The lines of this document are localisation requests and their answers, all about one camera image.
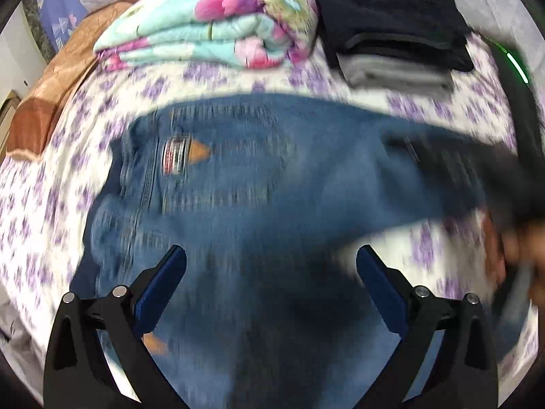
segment silver screw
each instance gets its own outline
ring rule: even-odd
[[[121,298],[123,295],[127,293],[127,287],[126,286],[116,286],[113,288],[112,294],[116,298]]]
[[[471,304],[477,304],[479,302],[479,297],[477,296],[477,294],[474,294],[473,292],[469,293],[466,298],[468,302],[470,302]]]
[[[63,302],[65,302],[66,304],[72,303],[75,297],[76,295],[74,292],[67,292],[63,295]]]
[[[414,293],[420,298],[426,298],[430,296],[430,290],[426,286],[416,286]]]

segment floral blanket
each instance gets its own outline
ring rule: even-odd
[[[109,70],[166,60],[263,69],[306,59],[314,0],[140,0],[98,39]]]
[[[67,104],[42,161],[6,158],[0,172],[0,281],[44,351],[62,295],[83,253],[89,207],[111,164],[108,143],[134,118],[175,101],[237,92],[285,92],[335,99],[514,145],[514,129],[487,46],[471,37],[476,70],[453,73],[449,103],[386,90],[350,90],[329,71],[321,48],[295,66],[237,70],[209,62],[170,62],[117,72],[94,71]],[[338,254],[356,275],[355,253],[370,243],[386,264],[438,296],[491,296],[484,276],[480,214],[462,221],[423,221],[366,236]],[[500,365],[500,395],[538,351],[538,314],[529,311],[518,345]],[[122,374],[123,392],[133,395]]]

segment floral bed sheet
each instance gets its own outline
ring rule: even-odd
[[[108,144],[134,118],[175,101],[287,92],[426,121],[514,147],[509,107],[488,48],[474,36],[468,50],[475,71],[453,73],[456,90],[448,103],[387,90],[351,90],[331,74],[320,45],[306,62],[267,71],[173,62],[93,72],[67,104],[42,161],[6,158],[0,168],[0,281],[36,344],[47,349],[58,303],[83,254],[88,209],[111,164]],[[477,212],[463,221],[423,221],[367,236],[341,251],[339,263],[356,275],[356,250],[371,243],[412,284],[427,285],[438,296],[460,298],[472,291],[487,299],[492,290],[484,277],[480,218]],[[531,308],[519,343],[499,365],[500,395],[537,351],[538,313]],[[134,396],[122,373],[114,375],[122,392]]]

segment green led light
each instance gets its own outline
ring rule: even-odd
[[[522,71],[522,68],[520,67],[520,65],[517,63],[517,61],[513,58],[513,56],[509,52],[508,52],[508,58],[511,60],[511,63],[513,63],[514,67],[517,68],[517,71],[520,74],[520,76],[522,77],[522,79],[524,80],[524,83],[528,84],[527,76],[524,75],[524,72]]]

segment jeans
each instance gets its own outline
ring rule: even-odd
[[[456,134],[290,95],[154,111],[112,144],[72,290],[106,295],[178,244],[187,272],[154,331],[167,346],[154,359],[192,409],[351,409],[399,336],[333,253],[481,199],[424,180],[384,145],[432,135]]]

